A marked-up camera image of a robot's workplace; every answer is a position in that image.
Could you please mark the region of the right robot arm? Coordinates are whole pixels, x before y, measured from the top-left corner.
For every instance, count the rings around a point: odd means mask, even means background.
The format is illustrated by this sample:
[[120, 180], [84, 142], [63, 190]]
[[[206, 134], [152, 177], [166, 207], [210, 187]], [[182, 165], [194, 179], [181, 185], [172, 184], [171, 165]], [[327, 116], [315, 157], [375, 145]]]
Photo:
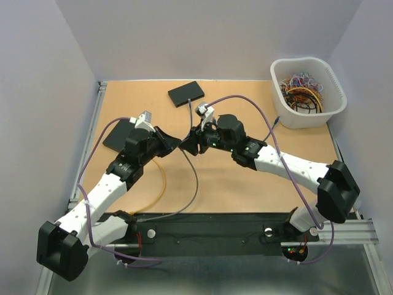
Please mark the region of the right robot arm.
[[201, 122], [191, 128], [180, 147], [192, 155], [203, 154], [208, 148], [230, 152], [242, 167], [295, 181], [315, 193], [315, 202], [293, 209], [280, 227], [290, 240], [316, 224], [345, 223], [360, 194], [345, 163], [317, 163], [277, 152], [266, 142], [247, 136], [243, 124], [231, 114], [220, 116], [216, 123]]

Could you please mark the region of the black network switch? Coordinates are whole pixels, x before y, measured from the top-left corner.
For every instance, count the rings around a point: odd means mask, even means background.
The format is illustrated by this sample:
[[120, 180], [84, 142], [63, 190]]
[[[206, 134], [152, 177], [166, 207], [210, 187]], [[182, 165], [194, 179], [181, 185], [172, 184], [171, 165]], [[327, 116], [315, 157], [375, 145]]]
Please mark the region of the black network switch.
[[121, 152], [132, 129], [134, 129], [134, 123], [127, 119], [120, 120], [103, 140], [103, 145], [115, 152]]
[[197, 81], [192, 81], [180, 87], [168, 90], [168, 96], [173, 105], [178, 108], [187, 104], [188, 101], [194, 101], [204, 97], [205, 93]]

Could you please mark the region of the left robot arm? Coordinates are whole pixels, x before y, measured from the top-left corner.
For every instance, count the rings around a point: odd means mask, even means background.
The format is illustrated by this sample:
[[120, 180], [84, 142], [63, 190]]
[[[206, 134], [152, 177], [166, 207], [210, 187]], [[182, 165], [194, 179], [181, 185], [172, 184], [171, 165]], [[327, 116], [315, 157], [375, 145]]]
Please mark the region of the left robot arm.
[[67, 281], [75, 280], [84, 270], [92, 250], [106, 249], [107, 244], [136, 237], [134, 219], [127, 213], [116, 213], [95, 227], [105, 211], [126, 194], [143, 175], [144, 166], [154, 157], [164, 157], [181, 143], [159, 127], [148, 131], [134, 128], [97, 185], [86, 193], [73, 210], [56, 222], [45, 222], [39, 228], [36, 261]]

